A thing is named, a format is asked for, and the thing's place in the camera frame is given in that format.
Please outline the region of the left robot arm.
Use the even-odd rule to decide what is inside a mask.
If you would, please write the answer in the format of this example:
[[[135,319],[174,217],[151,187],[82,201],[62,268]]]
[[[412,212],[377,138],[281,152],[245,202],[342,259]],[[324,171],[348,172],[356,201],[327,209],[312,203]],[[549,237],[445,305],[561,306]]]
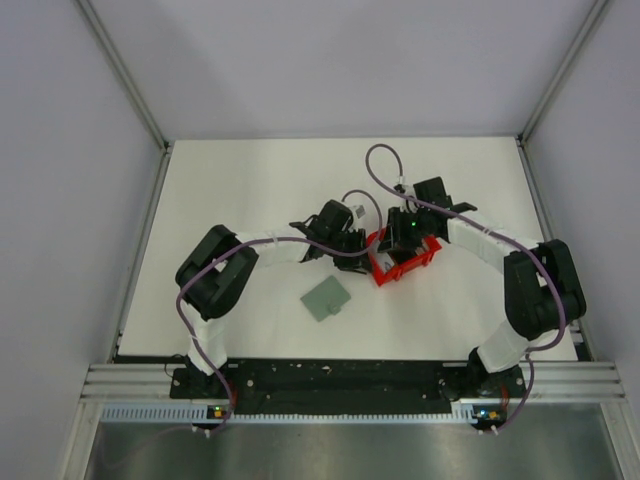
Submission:
[[[223,319],[237,304],[252,273],[275,265],[304,264],[323,256],[340,271],[372,271],[362,205],[330,200],[319,213],[272,231],[236,233],[212,227],[179,267],[176,306],[191,337],[186,365],[205,396],[226,387]]]

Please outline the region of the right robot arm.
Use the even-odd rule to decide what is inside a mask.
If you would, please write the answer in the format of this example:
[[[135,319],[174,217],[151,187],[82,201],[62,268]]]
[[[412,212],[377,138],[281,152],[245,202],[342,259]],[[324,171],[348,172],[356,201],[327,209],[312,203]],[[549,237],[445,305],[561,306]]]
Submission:
[[[391,191],[404,204],[389,209],[379,252],[409,252],[434,237],[474,254],[503,278],[506,318],[468,356],[464,379],[474,393],[492,394],[521,359],[554,347],[567,325],[585,314],[565,242],[512,235],[475,206],[454,203],[439,177],[415,184],[411,193],[401,185]]]

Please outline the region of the red plastic bin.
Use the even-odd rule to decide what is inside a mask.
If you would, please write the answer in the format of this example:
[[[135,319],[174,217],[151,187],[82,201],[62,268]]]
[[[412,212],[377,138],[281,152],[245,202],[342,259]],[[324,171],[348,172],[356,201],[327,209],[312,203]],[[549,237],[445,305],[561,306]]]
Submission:
[[[373,267],[373,272],[371,273],[371,275],[374,279],[374,282],[379,287],[382,287],[385,284],[399,281],[402,277],[408,275],[410,272],[418,268],[427,267],[435,257],[436,253],[441,250],[441,244],[439,240],[434,236],[427,236],[424,238],[426,239],[430,247],[430,251],[428,253],[424,255],[414,255],[408,247],[395,245],[394,249],[387,253],[402,253],[405,255],[405,261],[399,267],[395,267],[388,272],[383,272],[380,269],[379,265],[379,255],[382,253],[377,252],[379,238],[376,232],[371,233],[367,237],[367,247],[373,246],[373,249],[369,251],[368,255]]]

